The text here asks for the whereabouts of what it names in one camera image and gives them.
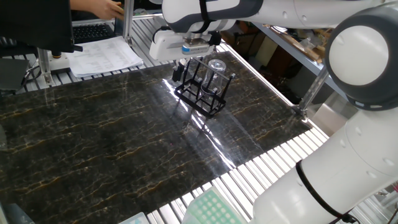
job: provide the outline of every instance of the person's arm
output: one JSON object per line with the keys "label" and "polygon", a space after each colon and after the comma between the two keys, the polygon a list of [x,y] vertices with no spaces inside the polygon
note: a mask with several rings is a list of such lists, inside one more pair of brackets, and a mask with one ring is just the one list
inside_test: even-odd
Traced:
{"label": "person's arm", "polygon": [[124,10],[119,7],[121,2],[112,0],[70,0],[72,10],[91,12],[100,19],[112,19],[114,17],[124,20]]}

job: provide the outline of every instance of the computer monitor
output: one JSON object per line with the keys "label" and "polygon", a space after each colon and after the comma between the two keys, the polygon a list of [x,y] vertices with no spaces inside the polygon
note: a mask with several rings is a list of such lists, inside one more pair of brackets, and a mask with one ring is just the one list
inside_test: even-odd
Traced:
{"label": "computer monitor", "polygon": [[0,0],[0,37],[56,52],[78,49],[69,0]]}

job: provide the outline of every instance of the black wire rack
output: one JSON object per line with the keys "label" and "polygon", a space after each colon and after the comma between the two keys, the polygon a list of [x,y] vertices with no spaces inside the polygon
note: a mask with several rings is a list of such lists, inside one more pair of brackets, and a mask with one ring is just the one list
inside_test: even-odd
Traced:
{"label": "black wire rack", "polygon": [[[187,80],[189,66],[192,62],[198,62],[198,66],[196,67],[193,77]],[[210,77],[210,81],[206,86],[202,85],[203,79],[198,76],[198,71],[201,66],[204,66],[208,70],[213,71]],[[222,79],[227,81],[225,87],[221,89],[221,93],[218,90],[209,91],[208,89],[210,83],[213,81],[213,77],[215,74],[219,75],[220,77],[222,77]],[[223,74],[220,74],[207,64],[203,63],[202,57],[201,59],[191,58],[189,60],[183,72],[182,78],[183,84],[175,89],[174,94],[205,117],[212,118],[215,114],[219,113],[225,107],[225,95],[228,91],[229,84],[231,83],[232,79],[235,78],[235,74],[233,73],[232,75],[230,75],[229,78],[227,78]]]}

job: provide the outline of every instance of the metal pole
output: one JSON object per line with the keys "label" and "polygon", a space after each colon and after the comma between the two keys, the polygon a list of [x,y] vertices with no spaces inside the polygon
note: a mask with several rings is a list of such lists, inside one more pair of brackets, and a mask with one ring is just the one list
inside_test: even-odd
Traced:
{"label": "metal pole", "polygon": [[130,32],[132,31],[133,15],[134,15],[134,0],[125,0],[123,38],[130,45],[130,47],[132,47],[132,37]]}
{"label": "metal pole", "polygon": [[51,76],[50,59],[48,51],[38,48],[37,53],[39,55],[40,70],[42,71],[42,76],[44,78],[45,83],[48,86],[54,85]]}
{"label": "metal pole", "polygon": [[310,89],[301,100],[300,104],[294,106],[296,112],[300,111],[300,113],[303,114],[308,109],[308,106],[310,106],[310,103],[316,97],[328,77],[328,69],[326,68],[326,66],[324,66],[315,81],[312,83]]}

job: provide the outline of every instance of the keyboard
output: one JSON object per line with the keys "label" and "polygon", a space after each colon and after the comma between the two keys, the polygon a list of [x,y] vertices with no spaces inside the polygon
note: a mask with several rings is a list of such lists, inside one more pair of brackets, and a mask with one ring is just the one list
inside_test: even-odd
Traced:
{"label": "keyboard", "polygon": [[115,34],[106,24],[82,25],[73,27],[75,44],[82,44],[115,37]]}

